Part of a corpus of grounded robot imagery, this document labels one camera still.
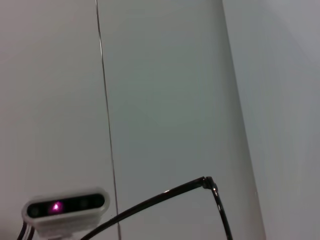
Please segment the black glasses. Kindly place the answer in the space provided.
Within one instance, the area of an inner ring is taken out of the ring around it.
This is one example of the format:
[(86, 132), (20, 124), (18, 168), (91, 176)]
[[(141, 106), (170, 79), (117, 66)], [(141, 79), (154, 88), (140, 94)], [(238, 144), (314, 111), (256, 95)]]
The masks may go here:
[(187, 193), (189, 191), (195, 190), (197, 188), (204, 188), (204, 189), (210, 190), (212, 192), (215, 203), (217, 205), (217, 208), (218, 208), (218, 211), (220, 214), (220, 218), (221, 218), (223, 227), (224, 227), (226, 239), (233, 240), (231, 228), (230, 228), (228, 218), (227, 218), (226, 212), (225, 212), (223, 204), (222, 204), (222, 200), (221, 200), (219, 192), (218, 192), (217, 184), (214, 182), (214, 180), (211, 176), (199, 177), (197, 179), (194, 179), (192, 181), (189, 181), (187, 183), (179, 185), (175, 188), (169, 189), (169, 190), (167, 190), (161, 194), (158, 194), (152, 198), (149, 198), (149, 199), (125, 210), (124, 212), (116, 215), (115, 217), (106, 221), (105, 223), (99, 225), (98, 227), (96, 227), (95, 229), (93, 229), (92, 231), (87, 233), (85, 236), (83, 236), (80, 240), (90, 240), (93, 237), (95, 237), (96, 235), (103, 232), (104, 230), (112, 227), (115, 224), (118, 224), (119, 222), (121, 222), (121, 221), (123, 221), (123, 220), (145, 210), (145, 209), (148, 209), (154, 205), (157, 205), (159, 203), (162, 203), (166, 200), (177, 197), (177, 196), (182, 195), (184, 193)]

